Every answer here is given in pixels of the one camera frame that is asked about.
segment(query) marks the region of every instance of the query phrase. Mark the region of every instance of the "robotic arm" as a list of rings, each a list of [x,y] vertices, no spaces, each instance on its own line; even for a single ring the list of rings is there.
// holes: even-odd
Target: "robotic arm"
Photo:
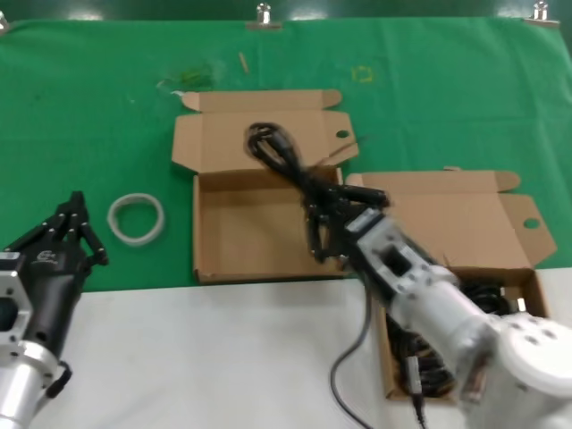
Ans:
[[[27,429],[72,377],[60,357],[73,310],[92,266],[108,264],[88,220],[83,194],[73,192],[0,252],[0,429]]]
[[[314,258],[343,261],[401,328],[441,355],[456,378],[467,427],[572,427],[572,330],[526,313],[485,314],[458,290],[456,276],[384,213],[383,192],[322,180],[299,163],[277,125],[253,124],[247,147],[300,190]],[[411,392],[419,395],[415,368],[412,374]]]

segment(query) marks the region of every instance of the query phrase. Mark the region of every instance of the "small debris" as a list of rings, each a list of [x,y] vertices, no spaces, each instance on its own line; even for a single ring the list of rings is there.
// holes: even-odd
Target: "small debris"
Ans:
[[[247,59],[244,56],[244,54],[241,52],[239,52],[239,59],[240,59],[240,63],[242,64],[242,70],[244,70],[244,72],[246,74],[250,74],[250,69],[248,68]]]

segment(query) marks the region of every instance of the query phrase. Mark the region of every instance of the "hole in box flap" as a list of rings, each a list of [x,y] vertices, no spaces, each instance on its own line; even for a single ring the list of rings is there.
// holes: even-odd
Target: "hole in box flap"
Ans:
[[[524,226],[528,230],[535,230],[540,226],[540,221],[538,219],[534,219],[533,217],[529,217],[525,220]]]

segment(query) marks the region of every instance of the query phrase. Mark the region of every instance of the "cardboard box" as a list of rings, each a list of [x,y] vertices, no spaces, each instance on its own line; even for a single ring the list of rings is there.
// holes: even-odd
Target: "cardboard box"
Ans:
[[[340,183],[335,165],[358,154],[349,116],[325,111],[337,90],[186,93],[200,114],[179,116],[172,160],[194,180],[194,268],[201,282],[248,282],[341,275],[307,249],[301,196],[245,150],[254,122],[281,125],[306,165]]]
[[[461,281],[502,279],[507,299],[522,298],[531,315],[548,316],[534,265],[556,245],[531,197],[502,193],[519,185],[515,173],[364,173],[350,175],[347,182],[386,190],[389,213],[402,230]],[[386,397],[405,400],[382,308],[377,319]]]

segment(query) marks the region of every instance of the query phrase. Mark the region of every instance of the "black cable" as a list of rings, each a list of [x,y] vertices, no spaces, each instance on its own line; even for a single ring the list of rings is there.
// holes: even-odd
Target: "black cable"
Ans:
[[[366,311],[364,316],[364,324],[362,325],[361,331],[357,336],[356,340],[343,352],[340,356],[333,362],[332,368],[330,369],[330,389],[332,390],[332,395],[336,399],[336,402],[345,413],[350,416],[358,425],[362,426],[364,429],[374,429],[371,425],[366,423],[360,416],[358,416],[341,398],[340,392],[338,391],[338,386],[336,385],[336,374],[338,373],[338,368],[341,363],[349,358],[359,347],[364,343],[367,337],[367,332],[369,331],[369,326],[372,322],[372,294],[368,288],[366,289]]]

